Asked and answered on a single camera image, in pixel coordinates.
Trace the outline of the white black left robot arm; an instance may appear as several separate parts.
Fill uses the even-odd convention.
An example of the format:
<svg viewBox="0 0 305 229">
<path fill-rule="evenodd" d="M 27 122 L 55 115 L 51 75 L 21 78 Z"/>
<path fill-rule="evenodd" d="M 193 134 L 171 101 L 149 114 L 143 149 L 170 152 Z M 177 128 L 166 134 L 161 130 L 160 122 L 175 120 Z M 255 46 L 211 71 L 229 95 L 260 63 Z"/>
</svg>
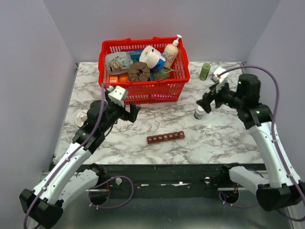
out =
<svg viewBox="0 0 305 229">
<path fill-rule="evenodd" d="M 119 119 L 133 123 L 139 111 L 140 107 L 134 103 L 130 104 L 129 111 L 124 104 L 116 104 L 110 99 L 91 103 L 86 121 L 61 160 L 38 185 L 21 192 L 19 199 L 25 213 L 24 228 L 31 218 L 38 227 L 50 229 L 82 192 L 89 188 L 108 188 L 112 178 L 97 164 L 89 165 L 82 176 L 74 177 L 74 174 L 102 144 Z"/>
</svg>

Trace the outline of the red weekly pill organizer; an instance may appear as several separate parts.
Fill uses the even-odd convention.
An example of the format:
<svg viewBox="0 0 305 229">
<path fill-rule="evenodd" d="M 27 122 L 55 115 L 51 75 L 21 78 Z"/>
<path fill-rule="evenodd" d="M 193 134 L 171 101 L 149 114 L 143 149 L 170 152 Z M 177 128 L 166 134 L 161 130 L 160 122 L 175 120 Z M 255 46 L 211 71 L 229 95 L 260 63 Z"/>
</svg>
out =
<svg viewBox="0 0 305 229">
<path fill-rule="evenodd" d="M 171 133 L 166 133 L 166 134 L 148 136 L 148 137 L 146 137 L 146 140 L 147 140 L 147 143 L 149 145 L 151 145 L 151 144 L 158 144 L 158 143 L 162 143 L 162 142 L 180 140 L 180 139 L 184 139 L 184 138 L 185 138 L 184 131 L 179 131 L 179 132 L 171 132 Z"/>
</svg>

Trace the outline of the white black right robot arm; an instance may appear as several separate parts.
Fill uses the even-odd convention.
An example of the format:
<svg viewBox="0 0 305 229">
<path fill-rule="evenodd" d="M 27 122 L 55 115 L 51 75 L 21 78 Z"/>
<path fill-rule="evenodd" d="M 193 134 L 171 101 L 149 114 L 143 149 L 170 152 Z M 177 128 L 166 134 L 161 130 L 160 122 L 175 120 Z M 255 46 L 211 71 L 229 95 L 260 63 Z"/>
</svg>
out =
<svg viewBox="0 0 305 229">
<path fill-rule="evenodd" d="M 265 211 L 296 205 L 305 192 L 305 184 L 292 168 L 272 124 L 270 108 L 259 102 L 261 82 L 256 75 L 241 74 L 236 91 L 229 84 L 216 83 L 196 103 L 207 113 L 211 102 L 215 107 L 227 105 L 237 111 L 238 118 L 254 139 L 263 159 L 268 178 L 263 178 L 236 163 L 225 165 L 219 175 L 220 183 L 230 187 L 237 183 L 253 193 Z"/>
</svg>

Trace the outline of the white-capped pill bottle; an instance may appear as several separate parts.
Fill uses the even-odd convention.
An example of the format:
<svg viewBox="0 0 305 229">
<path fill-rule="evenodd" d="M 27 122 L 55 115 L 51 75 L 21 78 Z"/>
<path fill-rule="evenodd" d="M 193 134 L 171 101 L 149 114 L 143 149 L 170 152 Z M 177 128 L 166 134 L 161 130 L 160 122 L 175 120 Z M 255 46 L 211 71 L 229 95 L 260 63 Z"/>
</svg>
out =
<svg viewBox="0 0 305 229">
<path fill-rule="evenodd" d="M 194 117 L 198 120 L 202 119 L 203 115 L 205 114 L 205 110 L 201 106 L 197 106 Z"/>
</svg>

